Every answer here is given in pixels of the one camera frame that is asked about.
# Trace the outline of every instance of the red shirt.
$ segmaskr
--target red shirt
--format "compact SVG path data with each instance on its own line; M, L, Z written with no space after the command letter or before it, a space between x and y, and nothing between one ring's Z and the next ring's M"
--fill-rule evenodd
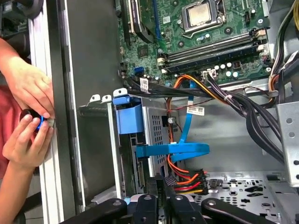
M14 129L19 124L21 108L7 86L0 86L0 179L3 178L8 160L2 149Z

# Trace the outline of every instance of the child's hand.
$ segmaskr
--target child's hand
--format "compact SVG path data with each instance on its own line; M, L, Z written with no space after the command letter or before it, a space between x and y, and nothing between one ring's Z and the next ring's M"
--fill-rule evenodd
M54 118L52 81L40 69L21 58L12 60L7 84L22 109L32 108L41 116Z
M31 115L26 115L3 147L3 156L21 171L33 171L40 166L48 151L53 128L46 121L41 125L32 144L30 141L39 123L38 118L32 119Z

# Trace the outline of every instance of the motherboard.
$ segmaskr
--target motherboard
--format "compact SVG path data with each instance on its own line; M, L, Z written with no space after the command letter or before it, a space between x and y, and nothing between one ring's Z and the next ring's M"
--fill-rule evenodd
M121 70L173 86L192 74L218 84L268 76L262 0L117 0Z

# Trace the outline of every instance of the circuit board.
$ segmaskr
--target circuit board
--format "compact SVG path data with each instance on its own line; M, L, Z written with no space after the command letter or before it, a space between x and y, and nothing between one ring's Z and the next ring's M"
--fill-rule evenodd
M121 8L121 1L117 1L117 9ZM131 45L128 46L125 37L122 19L119 19L119 34L122 61L127 66L127 74L135 75L135 68L144 68L143 77L151 82L157 82L166 86L172 86L181 72L162 72L157 64L160 54L172 54L183 52L196 47L207 46L216 42L223 42L234 37L244 35L253 29L263 29L269 26L269 21L264 17L262 0L218 0L221 2L223 11L221 22L215 20L213 27L201 29L196 32L188 32L184 21L184 12L192 23L206 25L204 20L209 18L207 10L212 13L212 7L205 6L205 1L212 0L158 0L156 2L157 15L144 18L145 23L151 23L155 17L158 18L156 25L155 41L145 43L136 35L130 35ZM208 72L215 74L215 80L219 84L226 84L236 80L252 80L269 75L267 61L270 60L269 52L265 49L261 54L250 56L244 55L238 59L227 57L216 63L201 63L199 68L190 69L188 73Z

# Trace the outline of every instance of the sata port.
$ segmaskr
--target sata port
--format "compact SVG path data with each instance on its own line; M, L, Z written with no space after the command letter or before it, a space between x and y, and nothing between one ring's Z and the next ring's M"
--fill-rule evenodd
M142 73L144 73L144 67L135 67L134 68L134 73L135 74L142 74Z

